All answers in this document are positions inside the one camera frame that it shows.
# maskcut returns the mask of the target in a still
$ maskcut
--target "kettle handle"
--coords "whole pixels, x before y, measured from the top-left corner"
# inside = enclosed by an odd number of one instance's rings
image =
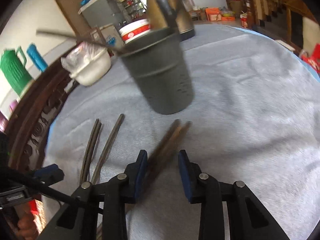
[[[23,66],[26,67],[26,63],[27,63],[27,58],[24,55],[21,46],[17,48],[16,50],[16,55],[18,56],[18,52],[21,54],[22,58],[23,58]]]
[[[178,28],[176,22],[176,11],[170,6],[168,0],[156,0],[156,2],[158,3],[167,25],[172,29]]]

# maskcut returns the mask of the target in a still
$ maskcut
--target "metal screw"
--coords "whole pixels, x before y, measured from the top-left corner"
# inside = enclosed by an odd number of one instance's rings
[[[201,174],[199,175],[199,178],[200,178],[200,179],[208,179],[208,178],[209,178],[209,175],[206,174],[206,173],[201,173]]]
[[[118,179],[125,179],[126,177],[127,177],[127,174],[125,174],[125,173],[120,173],[117,176]]]
[[[88,181],[85,181],[84,183],[82,183],[81,184],[81,188],[88,188],[88,187],[90,187],[90,182],[88,182]]]
[[[238,187],[244,187],[244,186],[245,186],[245,183],[244,183],[243,181],[241,181],[241,180],[238,180],[238,181],[236,181],[236,185],[237,185]]]

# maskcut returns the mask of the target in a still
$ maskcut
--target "gray tablecloth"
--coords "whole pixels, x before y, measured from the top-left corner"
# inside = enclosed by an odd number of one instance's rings
[[[65,172],[53,187],[66,194],[77,188],[96,118],[103,127],[90,175],[119,114],[126,115],[100,182],[123,172],[140,149],[150,153],[180,118],[193,122],[181,145],[192,162],[219,181],[244,181],[291,240],[305,240],[320,218],[320,84],[275,41],[223,25],[195,28],[196,36],[181,43],[195,89],[187,109],[155,113],[120,60],[99,82],[71,93],[44,161]],[[48,219],[58,207],[45,199]],[[199,221],[200,205],[185,198],[176,158],[135,206],[128,235],[195,240]]]

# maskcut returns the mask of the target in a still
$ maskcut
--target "blue thermos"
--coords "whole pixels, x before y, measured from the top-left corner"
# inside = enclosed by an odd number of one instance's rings
[[[31,58],[33,64],[35,64],[41,72],[45,71],[48,64],[41,57],[40,53],[37,51],[37,47],[33,43],[28,47],[27,54]]]

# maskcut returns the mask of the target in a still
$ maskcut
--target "wooden door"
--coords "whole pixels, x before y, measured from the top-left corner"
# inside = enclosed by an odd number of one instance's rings
[[[73,31],[78,35],[86,34],[91,28],[84,17],[78,14],[82,0],[55,0],[70,24]]]

